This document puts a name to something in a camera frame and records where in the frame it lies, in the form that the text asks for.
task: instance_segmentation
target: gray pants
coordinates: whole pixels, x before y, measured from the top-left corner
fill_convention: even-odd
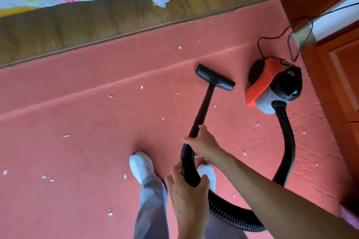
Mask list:
[[[169,239],[167,197],[167,187],[157,177],[150,177],[142,183],[141,208],[136,219],[134,239]],[[247,239],[247,236],[243,231],[232,228],[213,215],[209,215],[205,238]]]

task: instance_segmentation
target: leg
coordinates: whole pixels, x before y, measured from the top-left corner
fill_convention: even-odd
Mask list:
[[[168,192],[165,183],[155,175],[151,159],[143,152],[131,155],[130,167],[141,184],[140,211],[134,239],[169,239],[166,216]]]
[[[209,188],[216,192],[216,175],[212,166],[201,164],[197,168],[198,173],[202,177],[204,174],[209,178]],[[205,239],[248,239],[244,231],[235,229],[226,223],[223,223],[213,215],[209,215],[207,220],[207,228]]]

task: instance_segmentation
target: red and black vacuum cleaner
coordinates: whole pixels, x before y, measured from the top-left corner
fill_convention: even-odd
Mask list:
[[[209,83],[200,110],[191,128],[189,137],[197,137],[198,125],[204,123],[208,107],[215,87],[232,91],[235,82],[200,64],[196,74]],[[247,105],[257,107],[265,114],[276,114],[284,136],[284,155],[281,164],[274,175],[273,181],[281,186],[292,170],[295,159],[295,142],[290,126],[286,106],[290,101],[298,98],[302,92],[302,72],[299,67],[279,58],[257,60],[248,75],[250,87],[246,91]],[[191,146],[183,144],[181,151],[182,175],[192,187],[200,181],[200,175],[195,166],[195,153]],[[213,191],[208,193],[210,213],[223,222],[235,228],[248,232],[262,232],[266,230],[252,210],[235,206],[224,200]]]

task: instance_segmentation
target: power cord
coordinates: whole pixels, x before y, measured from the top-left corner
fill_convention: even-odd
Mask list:
[[[284,31],[281,35],[276,36],[276,37],[260,37],[260,38],[258,39],[258,41],[257,41],[257,46],[258,46],[259,52],[261,53],[262,59],[265,60],[265,59],[268,59],[268,58],[278,58],[278,57],[273,57],[273,56],[265,57],[264,54],[263,54],[263,52],[262,52],[262,50],[261,50],[261,47],[260,47],[260,45],[259,45],[259,41],[260,41],[260,40],[262,40],[262,39],[267,39],[267,40],[279,39],[280,37],[282,37],[282,36],[292,27],[292,25],[298,23],[298,21],[307,20],[306,22],[300,24],[298,27],[294,28],[294,30],[292,30],[292,31],[290,32],[290,34],[288,35],[287,45],[288,45],[288,49],[289,49],[289,53],[290,53],[290,59],[291,59],[292,62],[295,62],[295,61],[298,59],[299,54],[300,54],[300,52],[302,51],[304,44],[307,42],[307,40],[308,40],[308,38],[309,38],[311,32],[313,31],[313,26],[314,26],[314,22],[313,22],[313,21],[314,21],[314,20],[319,19],[319,18],[321,18],[321,17],[323,17],[323,16],[325,16],[325,15],[329,15],[329,14],[331,14],[331,13],[333,13],[333,12],[337,12],[337,11],[339,11],[339,10],[346,9],[346,8],[349,8],[349,7],[352,7],[352,6],[355,6],[355,5],[359,5],[359,2],[350,4],[350,5],[347,5],[347,6],[338,8],[338,9],[335,9],[335,10],[332,10],[332,11],[330,11],[330,12],[327,12],[327,13],[325,13],[325,14],[319,15],[319,16],[314,17],[314,18],[310,18],[310,17],[301,17],[301,18],[298,18],[298,19],[294,20],[294,22],[292,22],[292,23],[285,29],[285,31]],[[306,37],[306,39],[304,40],[304,42],[303,42],[303,43],[301,44],[301,46],[299,47],[299,49],[298,49],[298,54],[294,57],[294,56],[293,56],[293,52],[292,52],[292,48],[290,47],[290,43],[289,43],[290,36],[292,35],[293,32],[295,32],[296,30],[298,30],[299,28],[301,28],[303,25],[305,25],[305,24],[307,24],[307,23],[311,23],[311,30],[309,31],[308,36]]]

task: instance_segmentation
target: person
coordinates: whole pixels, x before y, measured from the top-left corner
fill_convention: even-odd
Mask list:
[[[275,239],[359,238],[359,231],[342,219],[257,173],[223,150],[206,126],[199,128],[198,136],[184,137],[184,143],[224,173]],[[173,167],[166,184],[155,175],[152,161],[145,153],[130,156],[131,171],[141,184],[134,239],[169,238],[168,190],[177,218],[178,239],[247,238],[243,231],[209,214],[208,189],[215,191],[212,166],[198,167],[201,182],[197,187],[185,182],[181,166],[180,161]]]

